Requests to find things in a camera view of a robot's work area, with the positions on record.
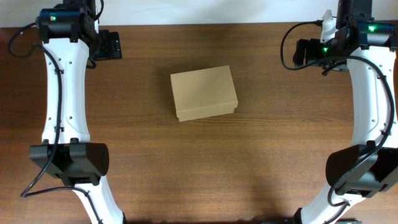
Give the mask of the brown cardboard box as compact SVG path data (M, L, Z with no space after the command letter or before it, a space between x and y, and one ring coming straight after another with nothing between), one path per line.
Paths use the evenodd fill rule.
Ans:
M171 74L180 122L234 113L238 99L228 65Z

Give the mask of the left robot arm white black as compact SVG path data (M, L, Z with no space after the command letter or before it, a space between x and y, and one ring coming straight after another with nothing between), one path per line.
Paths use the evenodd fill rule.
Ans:
M41 173L60 179L60 190L81 200L92 223L125 223L107 176L109 151L93 143L86 122L85 72L103 45L95 1L64 1L37 18L47 63L47 119L42 142L31 146Z

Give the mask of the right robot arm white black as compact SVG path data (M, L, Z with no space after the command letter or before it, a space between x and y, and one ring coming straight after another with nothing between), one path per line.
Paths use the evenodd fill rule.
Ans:
M350 147L328 157L325 186L297 210L294 223L339 223L353 205L397 183L397 29L375 21L372 6L340 0L335 16L327 11L318 21L319 39L297 42L294 70L318 66L350 74L354 129Z

